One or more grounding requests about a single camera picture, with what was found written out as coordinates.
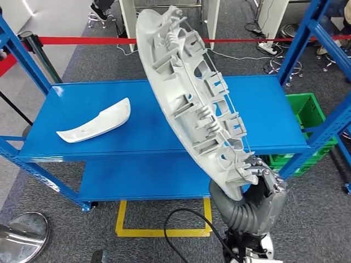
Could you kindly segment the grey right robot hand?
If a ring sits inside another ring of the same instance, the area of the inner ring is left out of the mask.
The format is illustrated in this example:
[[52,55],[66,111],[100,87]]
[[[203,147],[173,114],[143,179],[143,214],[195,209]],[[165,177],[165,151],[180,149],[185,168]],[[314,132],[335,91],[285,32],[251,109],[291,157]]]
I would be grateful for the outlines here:
[[260,157],[245,160],[256,184],[243,191],[239,184],[229,187],[233,197],[225,193],[214,180],[209,192],[223,221],[230,230],[261,236],[268,233],[285,202],[286,183]]

